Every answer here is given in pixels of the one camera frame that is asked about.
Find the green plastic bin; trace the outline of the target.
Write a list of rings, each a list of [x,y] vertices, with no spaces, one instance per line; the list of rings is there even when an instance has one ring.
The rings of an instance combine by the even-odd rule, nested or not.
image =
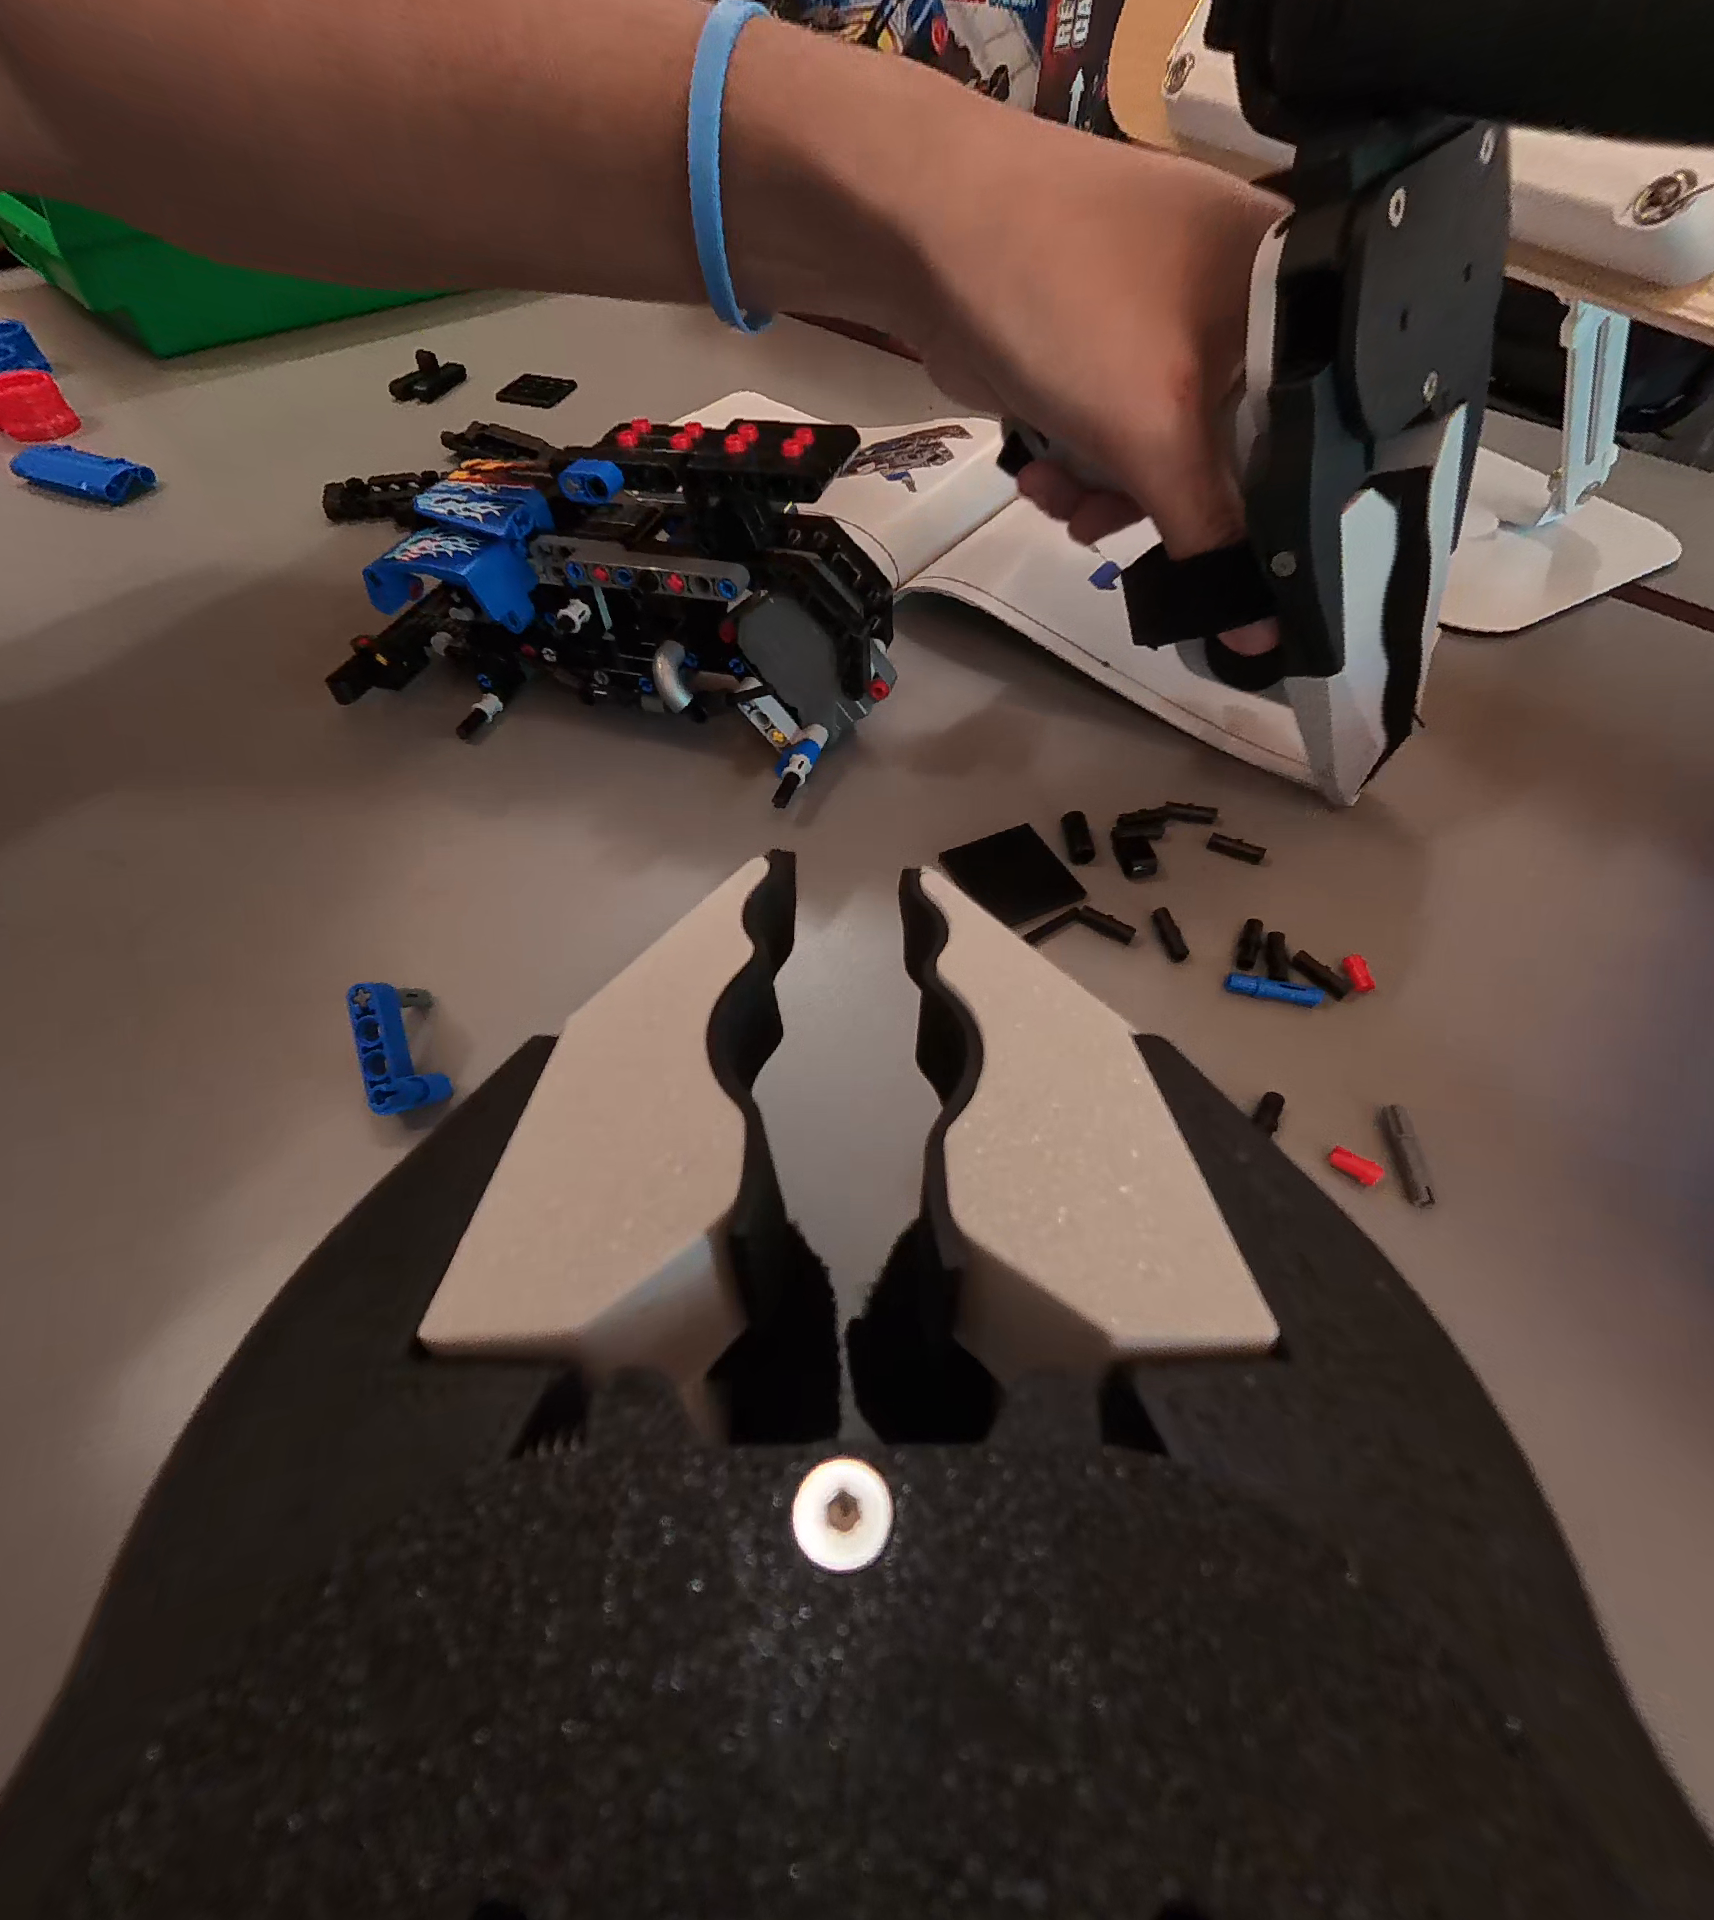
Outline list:
[[[10,190],[0,190],[0,244],[157,359],[440,298],[440,289],[345,287],[228,265],[88,207]]]

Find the scattered small lego pieces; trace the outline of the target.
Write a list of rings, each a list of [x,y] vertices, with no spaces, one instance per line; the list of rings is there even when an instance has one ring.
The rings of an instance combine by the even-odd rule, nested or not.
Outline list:
[[[1160,876],[1157,846],[1170,823],[1211,828],[1208,852],[1232,858],[1246,865],[1264,865],[1269,852],[1252,838],[1232,835],[1221,831],[1221,811],[1208,802],[1160,802],[1146,808],[1126,808],[1112,822],[1109,838],[1117,868],[1133,882],[1149,882]],[[1072,865],[1087,865],[1096,861],[1096,831],[1090,828],[1082,808],[1067,808],[1060,814],[1063,852]],[[1067,925],[1087,925],[1112,943],[1133,943],[1133,923],[1112,917],[1093,905],[1067,905],[1052,910],[1040,925],[1033,925],[1026,940],[1045,943]],[[1170,964],[1191,958],[1191,946],[1170,914],[1160,905],[1149,910],[1149,925],[1160,950]],[[1320,1008],[1324,1002],[1345,1002],[1354,994],[1375,992],[1375,970],[1364,956],[1351,953],[1338,967],[1327,964],[1315,953],[1293,946],[1281,925],[1269,925],[1260,917],[1248,917],[1236,934],[1232,970],[1224,977],[1224,992],[1246,998],[1252,1002],[1279,1002],[1300,1008]],[[1269,1091],[1254,1104],[1252,1122],[1264,1137],[1275,1137],[1285,1116],[1285,1094]],[[1423,1137],[1405,1104],[1382,1104],[1378,1113],[1382,1147],[1394,1165],[1405,1198],[1417,1208],[1438,1206],[1438,1182],[1430,1177]],[[1338,1171],[1358,1189],[1378,1189],[1385,1180],[1385,1165],[1354,1153],[1338,1143],[1330,1147],[1327,1165]]]

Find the person's left forearm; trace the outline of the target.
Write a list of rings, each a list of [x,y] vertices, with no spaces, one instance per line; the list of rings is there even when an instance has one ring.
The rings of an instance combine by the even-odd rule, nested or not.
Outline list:
[[[697,2],[0,2],[0,187],[373,287],[699,302]]]

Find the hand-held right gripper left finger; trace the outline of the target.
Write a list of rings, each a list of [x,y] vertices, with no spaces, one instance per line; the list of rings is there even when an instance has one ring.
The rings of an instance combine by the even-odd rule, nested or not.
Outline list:
[[[418,1322],[436,1355],[664,1373],[745,1446],[839,1431],[839,1312],[754,1085],[779,1035],[797,861],[712,890],[564,1025]]]

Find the lego set box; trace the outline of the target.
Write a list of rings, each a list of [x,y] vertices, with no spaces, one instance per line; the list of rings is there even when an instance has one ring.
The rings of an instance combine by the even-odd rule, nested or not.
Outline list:
[[[1124,138],[1109,102],[1124,2],[769,2],[769,11],[915,59],[1043,122]]]

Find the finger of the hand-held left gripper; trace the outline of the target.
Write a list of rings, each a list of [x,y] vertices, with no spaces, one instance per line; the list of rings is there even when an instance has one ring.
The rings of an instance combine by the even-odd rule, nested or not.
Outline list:
[[[1320,514],[1293,611],[1291,708],[1315,787],[1351,805],[1405,725],[1405,484],[1375,471]]]
[[[1485,401],[1470,401],[1433,432],[1420,432],[1430,463],[1399,471],[1399,746],[1423,716],[1481,431]]]

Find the blue rubber wristband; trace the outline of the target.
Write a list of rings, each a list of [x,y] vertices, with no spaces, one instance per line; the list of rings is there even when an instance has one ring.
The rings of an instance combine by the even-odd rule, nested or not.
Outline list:
[[[693,216],[693,244],[702,289],[713,316],[749,337],[769,331],[775,325],[775,316],[754,313],[742,304],[730,268],[722,207],[722,110],[730,66],[739,39],[749,26],[749,22],[769,14],[770,11],[761,2],[709,5],[688,80],[688,204]]]

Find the person's left hand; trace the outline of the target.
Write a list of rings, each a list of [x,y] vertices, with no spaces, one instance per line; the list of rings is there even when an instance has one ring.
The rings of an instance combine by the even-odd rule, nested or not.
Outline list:
[[[725,175],[745,302],[893,337],[1063,446],[1072,469],[1023,489],[1076,541],[1139,516],[1175,558],[1246,537],[1232,402],[1272,196],[770,22],[730,66]]]

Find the blue angled lego beam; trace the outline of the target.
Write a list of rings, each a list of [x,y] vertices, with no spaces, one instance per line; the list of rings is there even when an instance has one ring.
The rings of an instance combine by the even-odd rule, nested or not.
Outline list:
[[[406,1013],[430,1013],[433,1005],[430,992],[391,983],[355,983],[346,992],[366,1104],[373,1116],[406,1116],[455,1097],[448,1074],[421,1073],[412,1064]]]

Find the white instruction booklet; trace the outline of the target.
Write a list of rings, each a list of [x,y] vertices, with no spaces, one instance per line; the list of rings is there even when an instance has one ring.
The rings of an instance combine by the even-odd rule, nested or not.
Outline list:
[[[1232,659],[1221,629],[1279,614],[1279,577],[1252,547],[1176,564],[1160,532],[1084,547],[1015,493],[993,417],[857,428],[857,453],[821,493],[905,593],[990,611],[1160,719],[1315,787],[1291,708],[1285,649]]]

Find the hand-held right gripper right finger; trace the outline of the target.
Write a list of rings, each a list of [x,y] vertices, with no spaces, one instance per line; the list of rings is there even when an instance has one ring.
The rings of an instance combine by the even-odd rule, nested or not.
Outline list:
[[[1279,1320],[1103,999],[931,868],[900,877],[917,1068],[939,1113],[917,1217],[848,1322],[890,1446],[966,1446],[1040,1373],[1272,1355]]]

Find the white metal stand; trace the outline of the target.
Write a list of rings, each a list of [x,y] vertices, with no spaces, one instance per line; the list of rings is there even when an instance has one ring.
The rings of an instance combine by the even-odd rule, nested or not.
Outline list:
[[[1600,496],[1620,460],[1630,320],[1567,298],[1560,463],[1538,471],[1481,446],[1464,532],[1442,590],[1442,628],[1512,637],[1638,586],[1681,558],[1660,523]]]

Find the black and blue lego vehicle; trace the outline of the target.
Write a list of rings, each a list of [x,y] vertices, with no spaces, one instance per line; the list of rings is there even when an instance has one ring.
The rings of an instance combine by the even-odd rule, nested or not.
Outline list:
[[[324,489],[328,523],[401,529],[366,567],[389,620],[325,677],[339,705],[448,659],[479,686],[461,738],[540,675],[587,708],[734,711],[775,749],[775,805],[788,808],[890,696],[896,586],[816,511],[860,453],[857,428],[731,411],[552,446],[475,422],[443,446],[448,469]]]

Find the black square lego plate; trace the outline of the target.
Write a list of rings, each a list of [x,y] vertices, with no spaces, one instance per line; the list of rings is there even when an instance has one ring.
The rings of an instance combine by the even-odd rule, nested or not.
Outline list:
[[[1087,899],[1084,882],[1030,823],[943,847],[942,871],[1005,925],[1030,925]]]

